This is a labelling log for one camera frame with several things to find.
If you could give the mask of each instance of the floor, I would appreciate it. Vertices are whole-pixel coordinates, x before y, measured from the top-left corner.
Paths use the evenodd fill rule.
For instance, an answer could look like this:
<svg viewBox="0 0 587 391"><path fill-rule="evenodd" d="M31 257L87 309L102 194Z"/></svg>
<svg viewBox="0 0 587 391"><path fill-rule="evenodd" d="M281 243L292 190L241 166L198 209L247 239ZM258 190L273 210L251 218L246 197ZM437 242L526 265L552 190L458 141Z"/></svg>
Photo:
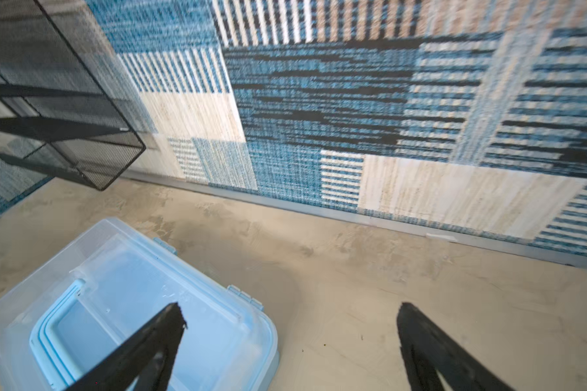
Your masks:
<svg viewBox="0 0 587 391"><path fill-rule="evenodd" d="M403 301L517 390L587 390L587 270L136 181L55 179L1 215L0 295L107 216L265 304L271 390L408 390Z"/></svg>

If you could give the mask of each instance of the clear plastic box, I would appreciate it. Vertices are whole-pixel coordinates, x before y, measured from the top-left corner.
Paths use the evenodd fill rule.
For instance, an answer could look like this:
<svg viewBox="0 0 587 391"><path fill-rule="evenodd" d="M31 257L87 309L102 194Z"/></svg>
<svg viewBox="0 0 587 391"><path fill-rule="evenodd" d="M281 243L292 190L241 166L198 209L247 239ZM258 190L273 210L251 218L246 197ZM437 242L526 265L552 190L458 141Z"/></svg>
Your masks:
<svg viewBox="0 0 587 391"><path fill-rule="evenodd" d="M0 383L60 391L172 302L187 329L169 390L267 389L278 337L260 302L116 218L95 224L0 299Z"/></svg>

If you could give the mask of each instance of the container latch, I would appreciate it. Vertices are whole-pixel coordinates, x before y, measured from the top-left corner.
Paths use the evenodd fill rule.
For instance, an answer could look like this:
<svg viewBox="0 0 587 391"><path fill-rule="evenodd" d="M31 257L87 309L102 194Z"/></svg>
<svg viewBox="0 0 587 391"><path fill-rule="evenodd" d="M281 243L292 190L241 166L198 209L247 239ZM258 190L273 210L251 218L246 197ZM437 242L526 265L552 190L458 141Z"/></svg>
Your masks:
<svg viewBox="0 0 587 391"><path fill-rule="evenodd" d="M155 241L155 243L163 247L165 250L168 250L170 253L174 255L178 255L178 251L176 250L176 248L174 246L168 245L161 238L154 238L153 240Z"/></svg>
<svg viewBox="0 0 587 391"><path fill-rule="evenodd" d="M252 298L252 296L250 296L248 293L245 293L241 289L237 288L235 285L229 285L227 287L227 291L234 294L235 296L241 297L245 301L248 301L250 304L257 307L259 311L263 311L263 303L261 303L261 301L258 301L257 299Z"/></svg>

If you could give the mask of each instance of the plastic storage container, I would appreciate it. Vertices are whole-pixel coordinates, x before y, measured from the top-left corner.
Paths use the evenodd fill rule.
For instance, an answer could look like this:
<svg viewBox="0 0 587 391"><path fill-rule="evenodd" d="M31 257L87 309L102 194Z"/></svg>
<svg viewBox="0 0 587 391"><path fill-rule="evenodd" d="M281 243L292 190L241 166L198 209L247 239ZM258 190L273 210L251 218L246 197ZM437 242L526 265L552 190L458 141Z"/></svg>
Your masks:
<svg viewBox="0 0 587 391"><path fill-rule="evenodd" d="M187 329L169 390L266 390L277 333L261 303L163 244L106 219L2 297L4 389L66 388L176 301Z"/></svg>

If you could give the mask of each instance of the gray baseboard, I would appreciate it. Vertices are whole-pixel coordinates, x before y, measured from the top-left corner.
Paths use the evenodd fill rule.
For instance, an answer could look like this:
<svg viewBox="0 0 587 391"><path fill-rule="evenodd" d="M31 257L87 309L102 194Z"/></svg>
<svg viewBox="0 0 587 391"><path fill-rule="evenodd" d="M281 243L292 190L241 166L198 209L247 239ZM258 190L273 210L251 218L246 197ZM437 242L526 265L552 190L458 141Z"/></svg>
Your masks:
<svg viewBox="0 0 587 391"><path fill-rule="evenodd" d="M481 238L473 235L467 235L464 233L456 233L452 231L439 230L437 228L428 228L421 225L401 223L393 220L386 220L378 217L359 215L356 213L350 213L346 211L314 207L312 205L284 201L282 199L276 198L268 198L243 192L235 192L233 190L211 187L205 184L183 182L172 178L143 174L135 171L126 171L124 172L122 177L137 181L162 184L165 186L185 189L196 193L204 193L223 198L236 199L238 201L263 205L265 207L285 209L299 213L305 213L307 215L342 220L344 222L349 223L377 226L379 228L384 228L386 230L405 232L413 235L419 235L422 237L429 237L432 239L449 240L463 245L486 248L488 250L527 256L528 258L534 258L537 260L561 263L563 265L570 265L577 268L587 269L587 256L580 256L563 252L557 252L553 250L546 250L544 248L520 245L517 243L510 243L507 241Z"/></svg>

